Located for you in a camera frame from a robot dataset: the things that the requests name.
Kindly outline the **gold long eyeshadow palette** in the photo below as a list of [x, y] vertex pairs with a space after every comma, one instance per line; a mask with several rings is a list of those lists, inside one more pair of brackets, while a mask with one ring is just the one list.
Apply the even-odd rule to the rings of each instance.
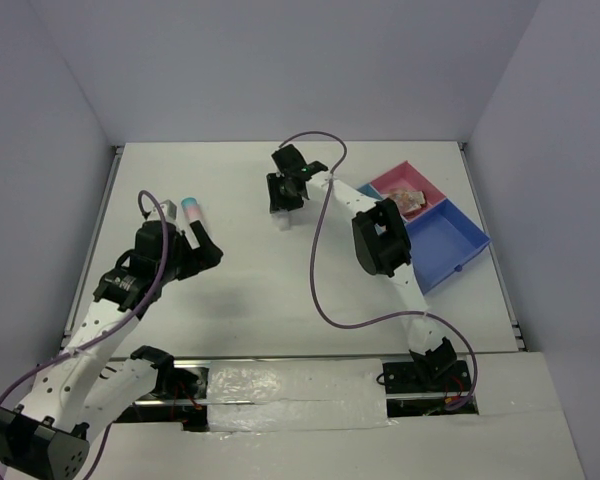
[[426, 197], [422, 191], [411, 191], [409, 195], [411, 199], [412, 210], [420, 210], [426, 206]]

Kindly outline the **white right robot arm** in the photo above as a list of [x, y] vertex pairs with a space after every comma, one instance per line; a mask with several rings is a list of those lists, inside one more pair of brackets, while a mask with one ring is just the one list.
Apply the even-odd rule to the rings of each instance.
[[[310, 191], [324, 195], [309, 266], [310, 292], [319, 316], [329, 325], [343, 330], [360, 329], [399, 317], [407, 333], [417, 384], [427, 391], [440, 389], [450, 377], [449, 369], [456, 362], [457, 354], [445, 337], [445, 324], [429, 314], [412, 264], [412, 244], [396, 203], [389, 198], [376, 200], [362, 194], [336, 179], [332, 170], [321, 162], [306, 162], [292, 144], [278, 147], [272, 159], [277, 171], [266, 176], [272, 215], [287, 219], [291, 211], [304, 206]], [[391, 281], [403, 302], [400, 313], [385, 314], [359, 324], [341, 324], [329, 318], [322, 309], [315, 282], [315, 264], [319, 235], [331, 201], [341, 206], [344, 217], [351, 220], [359, 265], [367, 274]]]

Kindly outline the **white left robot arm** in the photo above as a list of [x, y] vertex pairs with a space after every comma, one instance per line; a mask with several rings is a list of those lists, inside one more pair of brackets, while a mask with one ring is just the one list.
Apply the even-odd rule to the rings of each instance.
[[219, 265], [204, 224], [147, 220], [135, 245], [102, 275], [87, 314], [62, 353], [35, 368], [40, 380], [17, 405], [0, 405], [0, 463], [36, 479], [73, 479], [92, 440], [137, 399], [177, 396], [195, 374], [143, 345], [119, 366], [109, 360], [163, 288]]

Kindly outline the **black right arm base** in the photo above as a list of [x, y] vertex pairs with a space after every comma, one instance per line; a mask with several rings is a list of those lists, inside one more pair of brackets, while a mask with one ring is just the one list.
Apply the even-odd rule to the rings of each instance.
[[473, 399], [461, 407], [448, 406], [468, 395], [472, 377], [467, 362], [456, 359], [442, 373], [428, 375], [424, 361], [382, 362], [375, 381], [385, 392], [389, 418], [477, 414]]

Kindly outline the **white tube blue print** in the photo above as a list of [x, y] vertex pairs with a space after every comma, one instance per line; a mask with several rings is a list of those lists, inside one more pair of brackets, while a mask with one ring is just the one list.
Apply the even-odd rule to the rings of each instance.
[[274, 212], [272, 214], [272, 220], [274, 222], [274, 225], [280, 231], [288, 231], [292, 226], [291, 213], [289, 211], [281, 210]]

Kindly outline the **pink blue gradient bottle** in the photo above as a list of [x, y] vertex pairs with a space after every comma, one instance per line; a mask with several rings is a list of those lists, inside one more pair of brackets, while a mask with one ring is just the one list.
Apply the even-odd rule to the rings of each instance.
[[182, 231], [191, 249], [196, 250], [208, 239], [202, 210], [194, 197], [184, 198], [181, 201], [181, 208], [183, 213]]

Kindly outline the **peach square compact box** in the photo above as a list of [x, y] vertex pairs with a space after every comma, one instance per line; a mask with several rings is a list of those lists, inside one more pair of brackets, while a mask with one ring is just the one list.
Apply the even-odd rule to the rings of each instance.
[[388, 194], [388, 197], [396, 204], [399, 212], [403, 216], [412, 215], [419, 211], [411, 209], [411, 199], [409, 195], [410, 192], [411, 191], [409, 190], [395, 189], [391, 190]]

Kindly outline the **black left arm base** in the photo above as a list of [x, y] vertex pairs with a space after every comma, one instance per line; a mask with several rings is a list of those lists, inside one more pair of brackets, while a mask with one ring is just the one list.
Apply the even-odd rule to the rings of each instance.
[[184, 431], [209, 430], [207, 406], [203, 404], [209, 381], [207, 367], [178, 367], [174, 357], [151, 346], [141, 346], [132, 360], [145, 360], [157, 370], [153, 389], [127, 407], [118, 424], [180, 423]]

